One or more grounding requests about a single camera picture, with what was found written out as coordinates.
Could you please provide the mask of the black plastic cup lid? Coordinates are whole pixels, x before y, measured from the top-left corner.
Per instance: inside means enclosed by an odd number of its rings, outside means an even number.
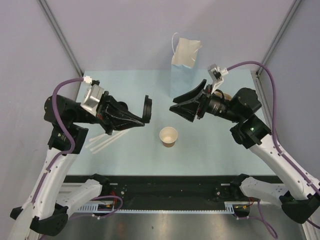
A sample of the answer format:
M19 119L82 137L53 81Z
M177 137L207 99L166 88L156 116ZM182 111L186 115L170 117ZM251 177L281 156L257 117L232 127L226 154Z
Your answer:
M145 124L150 123L152 116L152 99L149 98L148 95L145 95L144 105L143 105L143 113L142 113L142 121Z

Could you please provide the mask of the brown paper coffee cup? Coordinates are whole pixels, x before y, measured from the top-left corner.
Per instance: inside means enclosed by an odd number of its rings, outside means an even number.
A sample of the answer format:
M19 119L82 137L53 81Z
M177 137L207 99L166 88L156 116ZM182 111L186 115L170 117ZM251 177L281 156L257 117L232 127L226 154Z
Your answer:
M165 147L171 148L178 139L178 132L175 128L167 126L159 132L159 138Z

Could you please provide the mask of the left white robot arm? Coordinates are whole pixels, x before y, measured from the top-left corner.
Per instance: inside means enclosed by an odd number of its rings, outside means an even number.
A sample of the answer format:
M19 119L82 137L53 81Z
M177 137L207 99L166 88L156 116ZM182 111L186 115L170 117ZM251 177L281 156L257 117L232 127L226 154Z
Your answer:
M54 93L46 100L44 108L44 119L52 124L53 130L36 185L28 200L10 213L15 221L9 234L11 240L26 240L31 232L56 236L80 207L95 198L107 199L111 193L109 180L99 174L94 174L66 196L59 195L89 131L82 124L98 124L108 135L143 127L150 122L152 100L146 96L142 116L136 116L124 102L115 100L108 91L94 85L81 102Z

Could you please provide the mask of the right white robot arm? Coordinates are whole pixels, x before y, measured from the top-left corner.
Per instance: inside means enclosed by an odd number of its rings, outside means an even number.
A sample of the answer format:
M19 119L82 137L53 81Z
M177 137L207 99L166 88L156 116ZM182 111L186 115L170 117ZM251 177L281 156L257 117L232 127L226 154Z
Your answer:
M289 155L279 152L281 145L273 139L271 129L256 116L262 104L255 90L241 88L228 100L213 92L206 82L175 97L169 110L190 122L211 114L235 123L230 129L234 141L261 158L284 186L241 174L231 182L231 196L237 201L251 197L269 202L294 222L305 223L320 206L320 181L303 171Z

